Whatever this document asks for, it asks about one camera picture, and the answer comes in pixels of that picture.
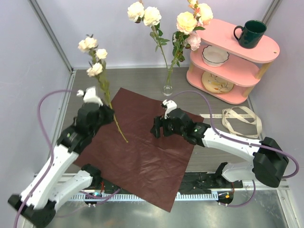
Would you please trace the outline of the dark red wrapping paper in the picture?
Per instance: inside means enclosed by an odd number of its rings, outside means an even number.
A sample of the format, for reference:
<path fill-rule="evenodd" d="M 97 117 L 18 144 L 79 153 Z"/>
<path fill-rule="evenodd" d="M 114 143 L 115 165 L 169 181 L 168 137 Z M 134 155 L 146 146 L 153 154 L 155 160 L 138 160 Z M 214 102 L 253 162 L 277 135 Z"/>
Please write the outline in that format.
<path fill-rule="evenodd" d="M 120 88 L 112 100 L 117 122 L 99 129 L 75 165 L 91 164 L 105 180 L 170 212 L 194 146 L 179 135 L 151 134 L 161 104 Z"/>

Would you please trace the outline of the pale pink rose stem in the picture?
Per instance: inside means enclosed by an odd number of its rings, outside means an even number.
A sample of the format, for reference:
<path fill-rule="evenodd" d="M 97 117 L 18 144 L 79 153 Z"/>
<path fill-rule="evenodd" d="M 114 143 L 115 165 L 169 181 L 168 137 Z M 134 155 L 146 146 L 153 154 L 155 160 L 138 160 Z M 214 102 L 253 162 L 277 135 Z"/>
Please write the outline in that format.
<path fill-rule="evenodd" d="M 108 55 L 106 49 L 98 48 L 97 39 L 93 37 L 93 34 L 86 34 L 86 38 L 78 43 L 78 49 L 91 57 L 92 60 L 89 61 L 90 67 L 86 70 L 86 73 L 89 77 L 93 77 L 98 81 L 106 103 L 113 109 L 110 95 L 110 82 L 107 79 L 106 73 L 105 59 Z"/>

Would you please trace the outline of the cream printed ribbon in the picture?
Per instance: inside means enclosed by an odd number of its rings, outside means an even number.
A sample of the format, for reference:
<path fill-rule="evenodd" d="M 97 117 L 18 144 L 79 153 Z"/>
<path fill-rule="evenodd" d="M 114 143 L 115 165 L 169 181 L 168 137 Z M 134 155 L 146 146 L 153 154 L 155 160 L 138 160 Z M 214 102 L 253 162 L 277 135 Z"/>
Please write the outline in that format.
<path fill-rule="evenodd" d="M 261 119 L 248 107 L 246 106 L 234 106 L 232 108 L 223 109 L 220 114 L 212 114 L 215 119 L 221 119 L 222 125 L 232 135 L 257 139 L 260 137 L 263 127 Z M 235 131 L 230 123 L 230 119 L 239 120 L 247 125 L 255 126 L 256 133 L 254 134 L 243 134 Z"/>

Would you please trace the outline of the white rose stem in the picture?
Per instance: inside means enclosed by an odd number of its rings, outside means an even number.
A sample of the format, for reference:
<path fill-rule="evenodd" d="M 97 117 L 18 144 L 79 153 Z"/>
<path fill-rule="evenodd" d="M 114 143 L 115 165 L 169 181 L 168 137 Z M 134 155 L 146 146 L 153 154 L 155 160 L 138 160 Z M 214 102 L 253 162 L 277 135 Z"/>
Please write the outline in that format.
<path fill-rule="evenodd" d="M 163 32 L 160 29 L 162 19 L 161 13 L 157 7 L 144 7 L 141 0 L 137 0 L 127 8 L 128 19 L 136 24 L 143 23 L 144 26 L 151 29 L 150 37 L 156 44 L 155 52 L 159 49 L 164 59 L 166 73 L 169 68 L 163 46 L 167 45 L 168 39 L 163 38 Z"/>

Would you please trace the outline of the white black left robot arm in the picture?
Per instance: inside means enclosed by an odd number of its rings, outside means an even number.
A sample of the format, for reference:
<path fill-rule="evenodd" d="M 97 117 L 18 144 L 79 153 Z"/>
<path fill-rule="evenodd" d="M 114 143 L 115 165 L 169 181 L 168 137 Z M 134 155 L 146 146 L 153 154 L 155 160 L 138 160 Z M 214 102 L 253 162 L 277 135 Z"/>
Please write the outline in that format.
<path fill-rule="evenodd" d="M 84 165 L 66 183 L 60 186 L 57 183 L 92 142 L 99 128 L 113 120 L 114 110 L 109 106 L 84 103 L 73 123 L 62 131 L 53 154 L 36 178 L 21 194 L 11 195 L 8 203 L 35 227 L 45 228 L 73 195 L 88 187 L 97 189 L 102 181 L 101 171 L 90 164 Z"/>

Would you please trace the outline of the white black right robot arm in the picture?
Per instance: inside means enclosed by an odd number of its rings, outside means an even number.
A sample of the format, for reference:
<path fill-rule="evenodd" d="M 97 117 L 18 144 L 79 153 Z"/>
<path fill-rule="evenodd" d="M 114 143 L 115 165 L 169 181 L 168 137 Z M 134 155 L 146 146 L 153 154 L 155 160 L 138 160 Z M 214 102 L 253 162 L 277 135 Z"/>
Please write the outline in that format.
<path fill-rule="evenodd" d="M 150 132 L 155 138 L 177 134 L 192 145 L 218 149 L 242 158 L 244 162 L 241 163 L 220 164 L 214 181 L 221 188 L 238 180 L 257 180 L 277 188 L 289 163 L 275 140 L 267 137 L 259 141 L 231 135 L 209 124 L 193 121 L 179 108 L 155 117 Z"/>

